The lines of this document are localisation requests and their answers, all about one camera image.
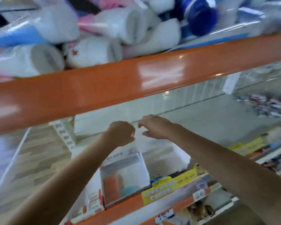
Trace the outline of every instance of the wood-grain tile floor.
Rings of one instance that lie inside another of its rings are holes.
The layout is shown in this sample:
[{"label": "wood-grain tile floor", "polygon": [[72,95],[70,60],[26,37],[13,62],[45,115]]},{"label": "wood-grain tile floor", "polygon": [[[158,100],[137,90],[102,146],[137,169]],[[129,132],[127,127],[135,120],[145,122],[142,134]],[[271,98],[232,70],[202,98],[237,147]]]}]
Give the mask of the wood-grain tile floor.
[{"label": "wood-grain tile floor", "polygon": [[[0,136],[0,171],[8,166],[25,132]],[[70,158],[70,151],[52,126],[32,127],[0,187],[0,225]]]}]

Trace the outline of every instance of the white line on floor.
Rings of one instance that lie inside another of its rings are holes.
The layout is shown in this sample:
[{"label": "white line on floor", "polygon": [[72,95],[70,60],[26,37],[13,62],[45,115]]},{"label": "white line on floor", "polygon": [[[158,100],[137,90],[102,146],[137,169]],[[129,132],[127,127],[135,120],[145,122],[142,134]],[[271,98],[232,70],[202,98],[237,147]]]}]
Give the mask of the white line on floor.
[{"label": "white line on floor", "polygon": [[22,140],[21,140],[21,142],[20,142],[20,144],[19,144],[17,150],[15,151],[15,154],[13,155],[13,157],[12,157],[12,159],[11,159],[11,161],[10,161],[8,167],[5,169],[5,171],[4,171],[3,175],[2,175],[2,177],[0,178],[0,186],[2,185],[3,180],[4,180],[5,176],[6,176],[6,174],[8,173],[9,169],[11,168],[11,166],[12,166],[12,164],[13,164],[13,162],[14,162],[16,156],[19,154],[19,151],[20,151],[20,149],[21,149],[21,147],[22,147],[22,145],[23,145],[23,143],[24,143],[24,141],[25,141],[25,139],[26,139],[26,137],[27,137],[27,135],[28,135],[30,129],[31,129],[31,127],[29,127],[29,128],[27,129],[27,131],[26,131],[26,133],[24,134],[24,136],[23,136],[23,138],[22,138]]}]

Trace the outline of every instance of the hand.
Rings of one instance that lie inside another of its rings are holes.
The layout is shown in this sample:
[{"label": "hand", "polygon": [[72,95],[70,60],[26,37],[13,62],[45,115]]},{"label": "hand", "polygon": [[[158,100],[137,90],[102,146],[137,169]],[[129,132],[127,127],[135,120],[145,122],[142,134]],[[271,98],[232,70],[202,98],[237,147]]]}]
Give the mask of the hand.
[{"label": "hand", "polygon": [[114,121],[103,133],[116,147],[125,146],[134,141],[135,128],[127,121]]},{"label": "hand", "polygon": [[155,139],[167,139],[171,136],[174,123],[156,115],[144,116],[138,123],[138,127],[144,126],[148,131],[143,132],[144,136]]}]

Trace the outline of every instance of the orange shelf edge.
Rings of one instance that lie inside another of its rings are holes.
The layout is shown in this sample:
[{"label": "orange shelf edge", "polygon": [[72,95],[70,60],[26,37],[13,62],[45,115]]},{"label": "orange shelf edge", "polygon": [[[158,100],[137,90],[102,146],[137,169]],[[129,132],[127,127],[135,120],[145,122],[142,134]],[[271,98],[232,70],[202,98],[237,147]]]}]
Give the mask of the orange shelf edge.
[{"label": "orange shelf edge", "polygon": [[281,60],[281,33],[0,83],[0,134]]},{"label": "orange shelf edge", "polygon": [[[211,193],[210,189],[205,189],[205,195]],[[173,208],[174,213],[179,212],[183,208],[186,208],[187,206],[194,203],[193,196],[173,205],[172,207],[166,209],[165,211],[155,215],[154,217],[146,220],[145,222],[141,223],[140,225],[155,225],[155,217],[161,215],[162,213],[170,210]],[[127,216],[128,214],[135,212],[136,210],[144,207],[143,199],[141,194],[138,194],[134,197],[129,198],[126,201],[123,201],[122,203],[119,203],[111,208],[108,208],[94,216],[91,216],[79,223],[77,225],[108,225],[112,223],[113,221],[116,221],[124,216]]]}]

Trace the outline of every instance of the person's left hand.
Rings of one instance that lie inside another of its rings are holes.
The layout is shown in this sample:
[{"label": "person's left hand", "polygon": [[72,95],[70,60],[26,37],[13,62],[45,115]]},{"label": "person's left hand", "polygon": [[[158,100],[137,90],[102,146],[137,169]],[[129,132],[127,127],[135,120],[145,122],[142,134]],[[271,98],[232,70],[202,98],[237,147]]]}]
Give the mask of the person's left hand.
[{"label": "person's left hand", "polygon": [[108,140],[116,147],[125,146],[134,141],[135,128],[127,121],[114,121],[104,132]]}]

